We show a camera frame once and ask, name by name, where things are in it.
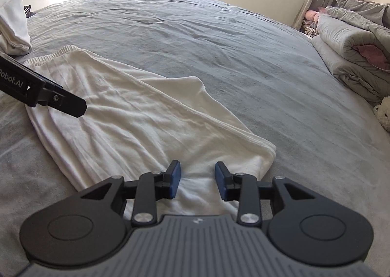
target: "gray bedsheet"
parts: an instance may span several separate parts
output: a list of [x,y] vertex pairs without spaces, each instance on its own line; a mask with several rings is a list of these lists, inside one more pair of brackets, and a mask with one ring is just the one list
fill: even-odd
[[[28,22],[33,52],[23,60],[75,44],[166,77],[198,76],[277,146],[265,179],[286,175],[364,214],[375,231],[366,262],[390,274],[390,136],[303,34],[213,0],[73,0]],[[1,95],[0,120],[0,271],[11,276],[27,262],[24,218],[73,189],[21,104]]]

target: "plush toy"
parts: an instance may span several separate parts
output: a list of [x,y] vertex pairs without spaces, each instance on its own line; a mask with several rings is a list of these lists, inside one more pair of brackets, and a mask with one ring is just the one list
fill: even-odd
[[374,114],[383,128],[390,132],[390,96],[386,96],[382,104],[374,107]]

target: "white fabric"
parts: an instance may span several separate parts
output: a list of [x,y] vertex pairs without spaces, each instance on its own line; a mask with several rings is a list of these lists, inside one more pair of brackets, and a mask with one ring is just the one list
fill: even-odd
[[275,146],[212,99],[197,77],[167,79],[75,46],[25,65],[87,102],[79,119],[27,107],[45,148],[78,190],[112,175],[135,180],[164,171],[177,159],[179,190],[159,203],[160,213],[234,214],[236,204],[219,197],[215,163],[260,179],[274,160]]
[[0,0],[0,51],[8,55],[32,51],[23,0]]

